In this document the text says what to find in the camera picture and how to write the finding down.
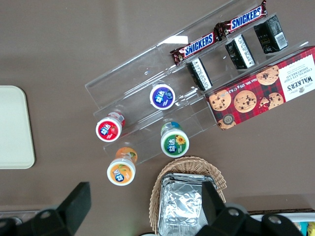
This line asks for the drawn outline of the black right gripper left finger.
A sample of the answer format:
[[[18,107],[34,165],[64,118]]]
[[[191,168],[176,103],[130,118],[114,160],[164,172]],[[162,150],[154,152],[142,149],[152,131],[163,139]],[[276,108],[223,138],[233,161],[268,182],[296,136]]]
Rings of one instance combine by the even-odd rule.
[[[80,182],[57,208],[68,228],[79,228],[91,209],[89,182]]]

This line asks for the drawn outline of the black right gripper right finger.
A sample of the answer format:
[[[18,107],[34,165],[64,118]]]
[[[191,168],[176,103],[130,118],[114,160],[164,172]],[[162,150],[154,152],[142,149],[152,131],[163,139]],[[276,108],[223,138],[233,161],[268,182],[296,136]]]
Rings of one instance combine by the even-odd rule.
[[[202,208],[208,225],[212,225],[218,215],[225,209],[225,204],[217,190],[209,181],[202,183]]]

